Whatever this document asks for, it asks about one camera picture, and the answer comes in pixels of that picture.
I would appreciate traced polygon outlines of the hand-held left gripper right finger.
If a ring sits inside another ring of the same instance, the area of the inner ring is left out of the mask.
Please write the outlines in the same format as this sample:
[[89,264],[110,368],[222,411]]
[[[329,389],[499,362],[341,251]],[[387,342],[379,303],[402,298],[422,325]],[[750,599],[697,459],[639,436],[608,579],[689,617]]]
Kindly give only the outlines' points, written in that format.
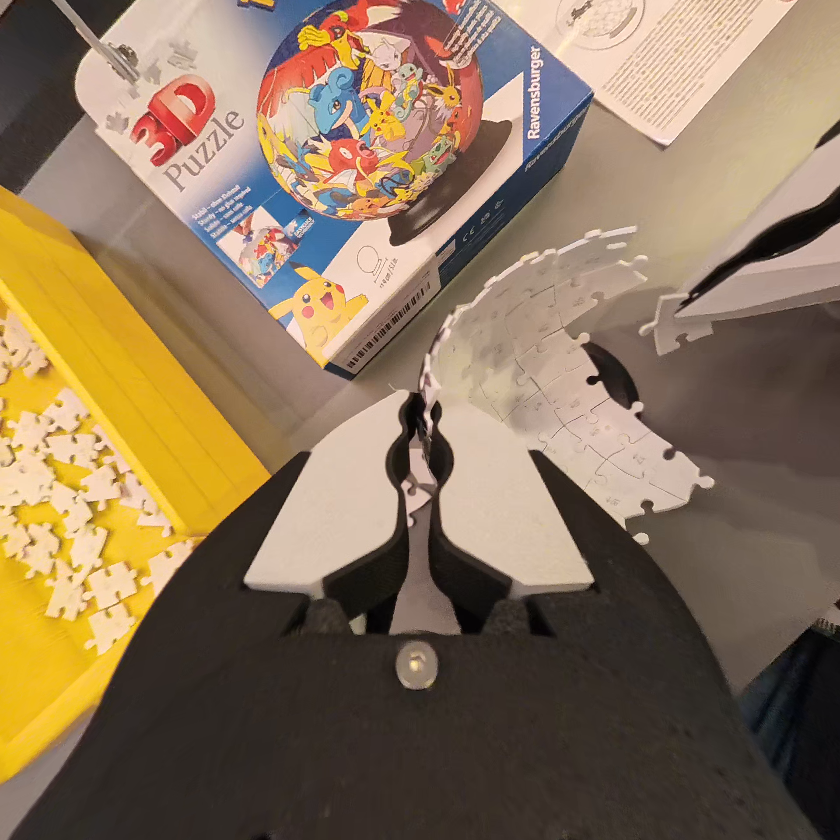
[[430,457],[429,565],[451,601],[522,601],[593,585],[532,452],[507,426],[472,404],[445,403]]

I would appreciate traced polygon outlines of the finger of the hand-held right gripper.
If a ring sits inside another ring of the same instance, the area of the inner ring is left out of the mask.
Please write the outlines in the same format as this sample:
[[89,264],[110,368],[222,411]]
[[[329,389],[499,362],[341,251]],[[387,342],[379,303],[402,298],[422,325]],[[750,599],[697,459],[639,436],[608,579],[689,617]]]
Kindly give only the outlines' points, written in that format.
[[787,255],[838,225],[838,183],[838,133],[826,133],[685,284],[689,300],[682,307],[740,268]]
[[718,322],[839,302],[839,226],[787,255],[740,268],[675,314],[675,321]]

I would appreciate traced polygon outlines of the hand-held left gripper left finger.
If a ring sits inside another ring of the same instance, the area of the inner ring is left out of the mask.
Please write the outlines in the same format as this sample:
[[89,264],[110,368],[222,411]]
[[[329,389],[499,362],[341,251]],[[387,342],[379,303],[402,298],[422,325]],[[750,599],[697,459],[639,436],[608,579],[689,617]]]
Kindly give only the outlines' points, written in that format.
[[334,601],[384,601],[399,591],[414,402],[413,392],[393,392],[307,453],[245,573],[249,589]]

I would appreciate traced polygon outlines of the white curved puzzle piece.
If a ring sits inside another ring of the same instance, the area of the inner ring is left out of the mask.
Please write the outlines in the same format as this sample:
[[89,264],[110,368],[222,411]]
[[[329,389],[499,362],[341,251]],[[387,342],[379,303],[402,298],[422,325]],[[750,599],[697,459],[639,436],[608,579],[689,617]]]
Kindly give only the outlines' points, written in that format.
[[655,351],[664,356],[680,349],[681,343],[694,342],[713,334],[707,318],[678,318],[678,310],[690,299],[688,293],[672,293],[659,297],[654,319],[640,327],[642,338],[652,335]]

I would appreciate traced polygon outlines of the black round ball stand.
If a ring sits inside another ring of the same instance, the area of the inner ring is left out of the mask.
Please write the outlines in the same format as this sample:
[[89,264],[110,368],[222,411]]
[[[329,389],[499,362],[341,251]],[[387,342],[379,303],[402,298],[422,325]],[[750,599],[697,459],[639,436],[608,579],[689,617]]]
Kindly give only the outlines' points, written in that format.
[[606,393],[617,404],[630,410],[639,403],[639,394],[633,377],[625,365],[610,351],[599,344],[588,342],[582,345],[596,373],[586,378],[588,385],[602,385]]

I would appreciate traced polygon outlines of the partly built puzzle ball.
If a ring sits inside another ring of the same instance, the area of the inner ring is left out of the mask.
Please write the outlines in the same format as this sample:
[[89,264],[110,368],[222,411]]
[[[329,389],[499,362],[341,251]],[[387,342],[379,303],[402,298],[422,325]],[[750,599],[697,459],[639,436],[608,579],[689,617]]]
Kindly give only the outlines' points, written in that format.
[[547,456],[620,525],[685,506],[715,480],[642,420],[643,404],[609,394],[591,339],[575,324],[646,282],[637,226],[595,229],[524,255],[447,315],[419,379],[422,429],[447,397],[507,426]]

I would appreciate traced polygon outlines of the yellow plastic bin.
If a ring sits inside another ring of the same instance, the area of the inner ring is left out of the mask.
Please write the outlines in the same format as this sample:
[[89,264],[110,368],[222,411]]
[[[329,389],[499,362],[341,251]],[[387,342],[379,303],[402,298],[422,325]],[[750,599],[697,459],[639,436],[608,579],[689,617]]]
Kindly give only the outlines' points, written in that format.
[[[268,478],[79,239],[4,187],[1,298],[179,533],[201,542]],[[1,584],[3,783],[100,701],[140,621],[102,656],[74,640],[73,623],[41,633],[26,620],[4,641]]]

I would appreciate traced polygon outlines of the pile of white puzzle pieces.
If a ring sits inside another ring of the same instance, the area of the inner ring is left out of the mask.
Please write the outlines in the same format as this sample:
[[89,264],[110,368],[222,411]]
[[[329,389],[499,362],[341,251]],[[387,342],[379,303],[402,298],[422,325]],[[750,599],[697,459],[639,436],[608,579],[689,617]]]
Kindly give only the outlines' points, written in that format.
[[2,619],[90,655],[130,635],[200,539],[179,533],[24,323],[2,308]]

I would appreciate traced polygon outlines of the blue puzzle box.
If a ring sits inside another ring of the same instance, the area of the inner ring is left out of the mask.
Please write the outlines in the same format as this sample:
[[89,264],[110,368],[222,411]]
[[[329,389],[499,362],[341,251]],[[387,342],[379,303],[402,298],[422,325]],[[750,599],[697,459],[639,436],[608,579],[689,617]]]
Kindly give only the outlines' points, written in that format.
[[97,133],[323,369],[354,378],[564,166],[593,91],[493,2],[135,2]]

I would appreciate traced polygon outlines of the printed instruction sheet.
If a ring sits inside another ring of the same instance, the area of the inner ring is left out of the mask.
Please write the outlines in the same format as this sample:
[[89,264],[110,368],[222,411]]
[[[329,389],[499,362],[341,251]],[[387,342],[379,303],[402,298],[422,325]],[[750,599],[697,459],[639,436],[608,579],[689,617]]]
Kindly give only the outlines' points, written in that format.
[[666,148],[794,5],[560,2],[553,22],[563,62],[598,104]]

